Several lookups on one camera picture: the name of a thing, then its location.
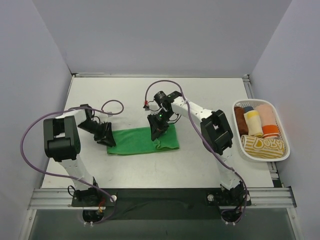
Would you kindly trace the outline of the green cloth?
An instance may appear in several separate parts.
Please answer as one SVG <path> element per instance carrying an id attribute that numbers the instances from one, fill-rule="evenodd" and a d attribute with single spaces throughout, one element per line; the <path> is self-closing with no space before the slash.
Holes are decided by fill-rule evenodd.
<path id="1" fill-rule="evenodd" d="M 148 127 L 117 130 L 113 132 L 113 137 L 116 146 L 106 148 L 108 155 L 142 155 L 180 148 L 174 125 L 171 125 L 164 135 L 155 140 L 151 140 L 151 130 Z"/>

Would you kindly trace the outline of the yellow cream towel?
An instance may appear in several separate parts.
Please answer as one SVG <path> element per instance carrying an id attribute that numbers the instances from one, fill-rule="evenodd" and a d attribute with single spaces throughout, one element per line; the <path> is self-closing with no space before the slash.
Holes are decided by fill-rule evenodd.
<path id="1" fill-rule="evenodd" d="M 244 119 L 248 128 L 248 135 L 254 137 L 262 137 L 262 122 L 257 110 L 250 110 L 244 113 Z"/>

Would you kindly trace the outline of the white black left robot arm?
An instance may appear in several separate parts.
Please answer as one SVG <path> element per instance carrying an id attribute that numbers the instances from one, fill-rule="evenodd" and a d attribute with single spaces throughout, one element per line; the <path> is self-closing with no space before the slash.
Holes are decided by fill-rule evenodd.
<path id="1" fill-rule="evenodd" d="M 106 147 L 115 147 L 111 122 L 94 120 L 94 110 L 88 104 L 74 108 L 55 118 L 43 121 L 44 151 L 73 177 L 74 197 L 95 206 L 101 201 L 98 183 L 83 163 L 78 129 L 93 135 L 93 140 Z"/>

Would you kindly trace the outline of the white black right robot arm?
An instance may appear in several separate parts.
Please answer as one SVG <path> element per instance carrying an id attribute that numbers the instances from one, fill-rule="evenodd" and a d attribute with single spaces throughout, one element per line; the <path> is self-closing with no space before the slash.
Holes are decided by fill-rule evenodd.
<path id="1" fill-rule="evenodd" d="M 204 147 L 215 153 L 220 176 L 221 198 L 224 203 L 233 205 L 245 193 L 243 181 L 236 175 L 232 155 L 233 132 L 222 110 L 212 111 L 203 108 L 174 91 L 167 95 L 159 91 L 153 97 L 159 106 L 156 114 L 147 116 L 151 140 L 155 141 L 169 128 L 169 120 L 176 114 L 188 118 L 199 132 Z"/>

